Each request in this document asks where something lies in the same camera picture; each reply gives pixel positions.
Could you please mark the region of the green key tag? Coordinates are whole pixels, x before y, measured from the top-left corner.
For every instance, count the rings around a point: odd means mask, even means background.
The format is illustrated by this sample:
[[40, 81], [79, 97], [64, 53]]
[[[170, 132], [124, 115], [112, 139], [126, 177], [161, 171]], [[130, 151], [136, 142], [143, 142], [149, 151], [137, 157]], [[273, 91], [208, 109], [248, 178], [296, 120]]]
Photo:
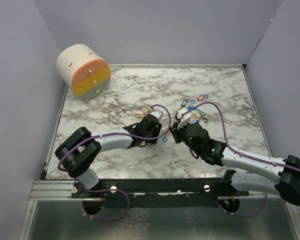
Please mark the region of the green key tag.
[[200, 109], [197, 109], [197, 113], [198, 113], [201, 117], [204, 117], [204, 116], [205, 116], [204, 112], [203, 112], [202, 110], [200, 110]]

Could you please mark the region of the black key tag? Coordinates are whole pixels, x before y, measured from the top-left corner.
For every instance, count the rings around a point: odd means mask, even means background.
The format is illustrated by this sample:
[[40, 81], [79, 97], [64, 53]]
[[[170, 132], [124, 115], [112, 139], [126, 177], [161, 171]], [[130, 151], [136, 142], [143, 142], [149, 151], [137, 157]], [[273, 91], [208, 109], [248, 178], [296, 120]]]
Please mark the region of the black key tag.
[[184, 107], [187, 104], [187, 102], [188, 102], [187, 100], [183, 100], [181, 106]]

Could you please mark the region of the red key tag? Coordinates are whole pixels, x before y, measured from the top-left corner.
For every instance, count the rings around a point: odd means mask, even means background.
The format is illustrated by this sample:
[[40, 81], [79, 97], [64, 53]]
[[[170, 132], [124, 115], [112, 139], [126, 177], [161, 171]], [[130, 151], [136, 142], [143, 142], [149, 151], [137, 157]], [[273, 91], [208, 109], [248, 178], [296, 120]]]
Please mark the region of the red key tag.
[[199, 95], [197, 101], [198, 102], [203, 101], [205, 98], [206, 98], [205, 95]]

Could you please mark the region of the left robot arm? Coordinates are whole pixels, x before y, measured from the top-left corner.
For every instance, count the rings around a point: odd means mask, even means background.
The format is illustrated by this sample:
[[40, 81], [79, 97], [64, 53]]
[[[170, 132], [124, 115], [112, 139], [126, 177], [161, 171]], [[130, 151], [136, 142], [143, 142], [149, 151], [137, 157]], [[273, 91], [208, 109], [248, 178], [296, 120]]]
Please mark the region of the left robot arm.
[[160, 111], [146, 115], [140, 122], [125, 126], [118, 134], [103, 133], [92, 139], [93, 133], [86, 127], [78, 128], [55, 151], [59, 162], [71, 178], [83, 185], [87, 196], [96, 197], [101, 181], [90, 168], [97, 154], [115, 149], [141, 147], [142, 143], [156, 144], [162, 125]]

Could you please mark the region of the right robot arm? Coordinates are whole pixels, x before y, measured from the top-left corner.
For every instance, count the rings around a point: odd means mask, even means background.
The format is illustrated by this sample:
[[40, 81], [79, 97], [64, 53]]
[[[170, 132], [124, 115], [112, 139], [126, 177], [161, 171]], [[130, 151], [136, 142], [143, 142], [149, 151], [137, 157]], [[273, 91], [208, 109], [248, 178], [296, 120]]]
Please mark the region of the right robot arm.
[[207, 164], [240, 169], [224, 176], [219, 189], [230, 196], [238, 191], [256, 191], [280, 196], [286, 202], [300, 207], [300, 159], [273, 158], [244, 153], [225, 142], [210, 138], [206, 129], [197, 123], [179, 127], [176, 122], [169, 129], [177, 144], [184, 143], [196, 158]]

